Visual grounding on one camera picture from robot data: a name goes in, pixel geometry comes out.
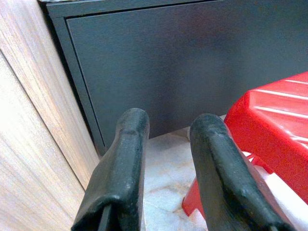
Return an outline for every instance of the dark gray cabinet panel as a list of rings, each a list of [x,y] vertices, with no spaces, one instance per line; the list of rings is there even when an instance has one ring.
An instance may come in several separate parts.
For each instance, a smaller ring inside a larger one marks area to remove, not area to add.
[[[154,137],[201,113],[225,114],[248,89],[306,71],[307,12],[306,0],[219,0],[95,15],[91,8],[85,16],[65,12],[61,29],[70,41],[60,41],[70,69],[79,65],[73,79],[82,78],[88,95],[81,102],[91,102],[109,147],[128,108],[147,111]]]

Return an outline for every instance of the marble floor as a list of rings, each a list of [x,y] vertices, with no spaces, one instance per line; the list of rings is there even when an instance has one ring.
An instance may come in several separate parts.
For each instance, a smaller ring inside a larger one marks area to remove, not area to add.
[[[206,231],[198,210],[187,217],[181,209],[195,170],[187,138],[188,128],[150,139],[144,176],[142,230]],[[308,205],[277,175],[258,168],[274,196],[298,231],[308,230]]]

